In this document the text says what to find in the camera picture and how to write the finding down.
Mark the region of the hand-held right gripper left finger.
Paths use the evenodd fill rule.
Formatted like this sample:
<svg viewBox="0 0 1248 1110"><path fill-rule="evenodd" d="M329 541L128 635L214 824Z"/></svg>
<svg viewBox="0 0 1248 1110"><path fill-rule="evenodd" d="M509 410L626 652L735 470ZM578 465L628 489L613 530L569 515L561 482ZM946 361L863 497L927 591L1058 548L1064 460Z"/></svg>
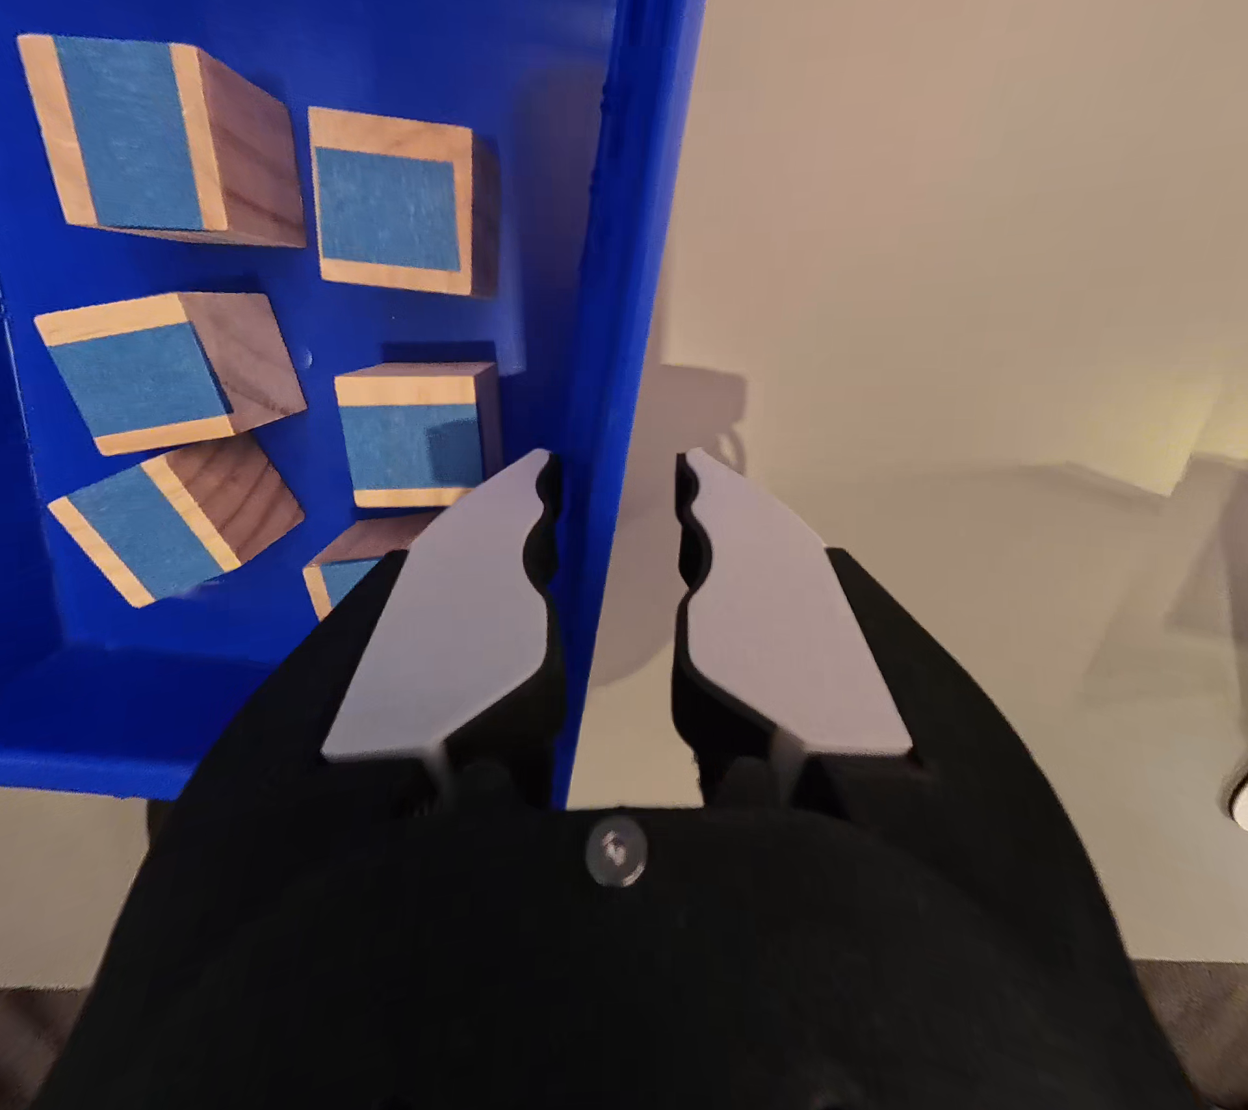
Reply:
<svg viewBox="0 0 1248 1110"><path fill-rule="evenodd" d="M551 593L560 509L560 462L538 448L425 527L326 733L325 760L414 759L444 792L488 761L525 801L552 801L566 716Z"/></svg>

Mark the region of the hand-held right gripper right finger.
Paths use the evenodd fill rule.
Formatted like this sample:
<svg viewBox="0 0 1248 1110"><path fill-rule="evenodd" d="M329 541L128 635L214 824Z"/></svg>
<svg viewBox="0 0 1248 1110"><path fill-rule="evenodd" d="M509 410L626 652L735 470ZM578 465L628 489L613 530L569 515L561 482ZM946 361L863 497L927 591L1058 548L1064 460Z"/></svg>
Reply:
<svg viewBox="0 0 1248 1110"><path fill-rule="evenodd" d="M711 705L712 755L764 760L781 800L819 757L899 760L912 736L819 534L703 448L677 458L672 697Z"/></svg>

